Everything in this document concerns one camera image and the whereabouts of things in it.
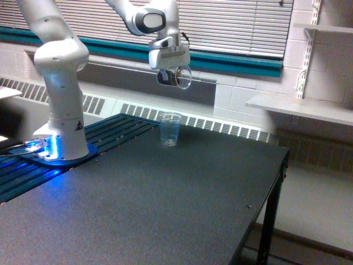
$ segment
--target plastic cup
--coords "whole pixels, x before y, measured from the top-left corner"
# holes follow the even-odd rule
[[[191,85],[191,69],[188,65],[181,65],[168,69],[161,69],[157,73],[157,82],[165,86],[188,89]]]
[[[182,116],[180,114],[173,112],[159,115],[161,123],[161,141],[163,145],[177,145],[181,118]]]

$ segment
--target window blinds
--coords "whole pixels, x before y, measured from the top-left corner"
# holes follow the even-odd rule
[[[104,0],[56,0],[78,36],[147,44]],[[132,0],[143,6],[149,0]],[[283,58],[293,0],[178,0],[180,30],[192,50]],[[0,27],[28,29],[15,0],[0,0]]]

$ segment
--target white shelf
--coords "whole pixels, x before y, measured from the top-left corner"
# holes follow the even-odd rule
[[[19,96],[21,94],[22,93],[16,89],[11,89],[11,88],[0,86],[0,99],[15,97],[15,96]]]
[[[275,94],[259,94],[249,100],[247,106],[353,126],[353,108],[342,104]]]
[[[294,23],[294,27],[305,28],[310,30],[318,30],[323,32],[332,32],[332,33],[346,33],[353,34],[353,28],[342,28],[340,26],[328,26],[328,25],[312,25],[312,24],[301,24]]]

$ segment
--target teal window frame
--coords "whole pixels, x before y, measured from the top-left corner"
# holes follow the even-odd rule
[[[0,27],[0,40],[21,44],[42,44],[31,31]],[[149,48],[146,45],[122,43],[110,40],[80,38],[92,53],[124,57],[127,60],[139,59],[148,62]],[[191,68],[202,71],[243,73],[257,76],[280,77],[283,62],[280,60],[257,59],[245,56],[222,55],[191,51]]]

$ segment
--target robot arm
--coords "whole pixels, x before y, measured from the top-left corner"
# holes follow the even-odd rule
[[[190,51],[180,41],[179,9],[175,0],[152,0],[135,7],[129,0],[105,0],[137,36],[158,33],[149,48],[149,65],[160,70],[157,81],[186,89],[191,83]]]
[[[76,73],[88,62],[88,49],[65,22],[53,0],[17,0],[17,3],[31,31],[44,43],[37,49],[34,62],[45,80],[50,115],[48,123],[34,132],[34,139],[48,139],[51,148],[37,155],[48,161],[84,157],[89,150]]]

